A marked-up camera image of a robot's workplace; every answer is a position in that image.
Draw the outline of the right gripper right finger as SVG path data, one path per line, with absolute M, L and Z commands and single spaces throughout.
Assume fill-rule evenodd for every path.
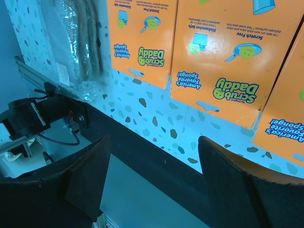
M 199 159 L 217 228 L 302 228 L 304 180 L 199 137 Z

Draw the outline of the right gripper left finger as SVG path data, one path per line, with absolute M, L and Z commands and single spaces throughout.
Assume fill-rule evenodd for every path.
M 111 156 L 105 136 L 59 161 L 0 180 L 2 228 L 90 228 Z

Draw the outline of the silver scrubber pack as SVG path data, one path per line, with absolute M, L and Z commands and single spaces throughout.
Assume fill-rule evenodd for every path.
M 60 90 L 95 101 L 102 70 L 98 1 L 43 0 L 41 11 Z

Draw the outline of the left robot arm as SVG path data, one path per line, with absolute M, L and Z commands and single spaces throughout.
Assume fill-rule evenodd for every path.
M 41 97 L 23 98 L 8 104 L 0 114 L 0 125 L 8 133 L 9 142 L 35 136 L 51 127 L 51 123 L 69 117 L 73 122 L 87 127 L 87 111 L 83 104 L 60 94 L 50 83 L 45 83 Z

